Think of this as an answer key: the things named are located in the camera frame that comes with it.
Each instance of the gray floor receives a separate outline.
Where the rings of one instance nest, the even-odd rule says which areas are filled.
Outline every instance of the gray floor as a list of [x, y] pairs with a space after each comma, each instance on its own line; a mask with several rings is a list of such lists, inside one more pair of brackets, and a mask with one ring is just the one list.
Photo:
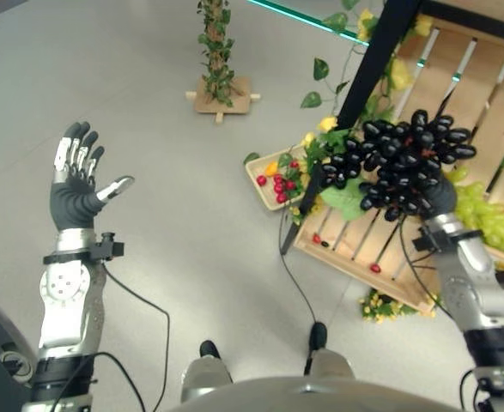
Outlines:
[[[67, 125], [88, 119], [107, 147], [100, 181], [137, 178], [97, 227], [126, 242], [126, 256], [110, 270], [172, 313], [165, 409], [178, 403], [181, 373], [204, 338], [216, 340], [236, 380], [301, 373], [311, 320], [277, 256], [279, 214], [258, 200], [241, 161], [298, 142], [326, 114], [299, 109], [316, 87], [312, 59], [325, 58], [337, 73], [350, 48], [233, 0], [234, 67], [263, 99], [249, 116], [215, 127], [184, 99], [202, 67], [195, 7], [194, 0], [31, 0], [0, 15], [0, 309], [36, 347], [40, 262], [55, 235], [52, 156]], [[364, 323], [356, 303], [364, 285], [298, 251], [288, 262], [330, 325], [329, 347], [348, 356], [358, 378], [458, 404], [458, 380], [471, 361], [449, 320]], [[151, 405], [165, 320], [111, 283], [105, 302], [101, 348], [119, 356]], [[97, 377], [97, 410], [137, 410], [111, 364], [99, 360]]]

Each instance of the black shoe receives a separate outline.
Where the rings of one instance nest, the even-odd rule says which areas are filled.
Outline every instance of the black shoe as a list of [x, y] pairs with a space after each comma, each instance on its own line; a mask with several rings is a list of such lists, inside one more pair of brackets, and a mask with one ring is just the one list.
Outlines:
[[216, 345], [212, 341], [203, 341], [200, 345], [200, 357], [210, 354], [214, 358], [221, 359]]
[[325, 348], [326, 342], [328, 342], [326, 325], [322, 322], [315, 322], [311, 328], [311, 335], [309, 335], [309, 354], [315, 350]]

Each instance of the grape bunch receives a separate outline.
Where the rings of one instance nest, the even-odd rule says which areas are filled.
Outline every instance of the grape bunch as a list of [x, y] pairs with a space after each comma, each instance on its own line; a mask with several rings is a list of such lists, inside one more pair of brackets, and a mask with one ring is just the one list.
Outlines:
[[348, 179], [355, 179], [361, 174], [361, 162], [364, 160], [361, 143], [353, 137], [347, 137], [343, 146], [344, 153], [331, 154], [330, 162], [322, 165], [320, 186], [323, 189], [332, 185], [343, 189]]
[[467, 141], [471, 132], [463, 128], [451, 129], [453, 118], [441, 115], [431, 122], [424, 110], [412, 115], [411, 124], [397, 125], [385, 120], [365, 122], [361, 151], [365, 156], [364, 170], [376, 168], [377, 180], [364, 182], [365, 197], [361, 208], [387, 207], [385, 218], [395, 221], [402, 214], [427, 215], [433, 205], [424, 191], [439, 184], [441, 164], [470, 159], [477, 151]]

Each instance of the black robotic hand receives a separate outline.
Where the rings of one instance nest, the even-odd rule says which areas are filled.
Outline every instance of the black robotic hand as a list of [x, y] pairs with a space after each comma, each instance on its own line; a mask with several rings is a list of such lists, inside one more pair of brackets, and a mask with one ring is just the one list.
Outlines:
[[94, 217], [112, 198], [125, 191], [134, 179], [123, 176], [95, 191], [95, 169], [105, 149], [91, 148], [99, 137], [88, 122], [74, 123], [64, 133], [54, 161], [50, 211], [59, 231], [93, 228]]
[[437, 215], [452, 213], [456, 209], [458, 195], [454, 189], [454, 185], [448, 180], [443, 173], [439, 176], [439, 183], [435, 186], [430, 186], [423, 191], [423, 196], [433, 206], [429, 211], [422, 213], [422, 219], [431, 219]]

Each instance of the wooden base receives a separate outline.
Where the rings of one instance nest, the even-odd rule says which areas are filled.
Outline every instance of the wooden base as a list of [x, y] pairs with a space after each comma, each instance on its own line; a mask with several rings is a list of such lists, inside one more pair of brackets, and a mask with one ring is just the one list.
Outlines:
[[250, 79], [248, 77], [235, 77], [234, 87], [241, 91], [237, 94], [232, 91], [230, 99], [233, 102], [233, 107], [229, 107], [219, 103], [216, 100], [209, 100], [206, 95], [205, 83], [203, 79], [198, 81], [196, 92], [185, 92], [185, 97], [188, 100], [194, 101], [194, 110], [199, 113], [215, 114], [215, 123], [223, 123], [225, 113], [230, 114], [246, 114], [250, 111], [250, 102], [261, 99], [261, 94], [251, 93]]

